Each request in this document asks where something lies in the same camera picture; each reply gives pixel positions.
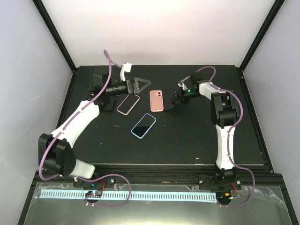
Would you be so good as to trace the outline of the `black smartphone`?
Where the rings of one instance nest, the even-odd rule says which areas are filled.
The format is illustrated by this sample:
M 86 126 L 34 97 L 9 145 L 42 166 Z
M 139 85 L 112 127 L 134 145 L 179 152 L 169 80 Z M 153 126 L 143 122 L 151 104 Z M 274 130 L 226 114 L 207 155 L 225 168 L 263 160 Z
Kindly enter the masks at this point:
M 174 104 L 175 97 L 176 97 L 176 92 L 172 87 L 163 89 L 164 111 L 169 111 L 175 108 L 175 104 Z

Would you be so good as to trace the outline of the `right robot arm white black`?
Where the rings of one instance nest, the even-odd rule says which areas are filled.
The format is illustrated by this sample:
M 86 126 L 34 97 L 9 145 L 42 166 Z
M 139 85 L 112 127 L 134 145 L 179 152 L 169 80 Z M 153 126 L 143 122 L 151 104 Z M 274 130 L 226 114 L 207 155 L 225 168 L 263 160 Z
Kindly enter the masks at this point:
M 205 97 L 210 100 L 211 121 L 217 131 L 217 159 L 216 170 L 213 175 L 214 186 L 223 189 L 235 180 L 236 164 L 234 161 L 234 132 L 236 123 L 243 116 L 240 101 L 227 90 L 216 86 L 209 80 L 202 80 L 192 75 L 178 81 L 178 90 L 172 94 L 173 104 L 188 104 L 196 97 Z

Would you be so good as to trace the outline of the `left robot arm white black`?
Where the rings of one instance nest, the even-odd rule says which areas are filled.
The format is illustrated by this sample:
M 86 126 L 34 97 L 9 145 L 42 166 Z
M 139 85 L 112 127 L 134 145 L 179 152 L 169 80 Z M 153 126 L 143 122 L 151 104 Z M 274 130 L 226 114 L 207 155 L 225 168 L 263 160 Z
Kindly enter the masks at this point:
M 83 178 L 90 187 L 101 180 L 95 166 L 76 158 L 73 147 L 85 128 L 105 109 L 111 96 L 136 95 L 151 85 L 150 80 L 129 77 L 112 81 L 111 74 L 93 75 L 93 83 L 83 101 L 66 121 L 50 134 L 38 139 L 39 176 L 51 180 L 58 176 Z

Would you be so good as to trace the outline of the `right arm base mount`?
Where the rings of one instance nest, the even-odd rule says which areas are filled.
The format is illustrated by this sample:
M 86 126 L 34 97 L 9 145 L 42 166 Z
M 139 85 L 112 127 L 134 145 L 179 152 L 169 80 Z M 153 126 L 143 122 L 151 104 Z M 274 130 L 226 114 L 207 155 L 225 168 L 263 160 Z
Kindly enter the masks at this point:
M 209 175 L 199 175 L 198 185 L 201 189 L 209 190 L 241 190 L 241 185 L 236 182 L 236 180 L 223 179 L 215 176 Z

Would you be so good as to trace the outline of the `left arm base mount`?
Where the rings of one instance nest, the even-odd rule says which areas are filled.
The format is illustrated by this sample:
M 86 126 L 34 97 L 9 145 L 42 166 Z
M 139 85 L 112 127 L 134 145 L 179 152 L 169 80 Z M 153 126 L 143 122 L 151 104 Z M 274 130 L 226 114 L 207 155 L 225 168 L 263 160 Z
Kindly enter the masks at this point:
M 108 176 L 94 182 L 86 182 L 74 176 L 71 176 L 71 178 L 73 178 L 74 180 L 73 187 L 75 188 L 102 189 L 105 188 L 106 186 L 111 187 L 112 184 L 114 183 L 116 176 Z

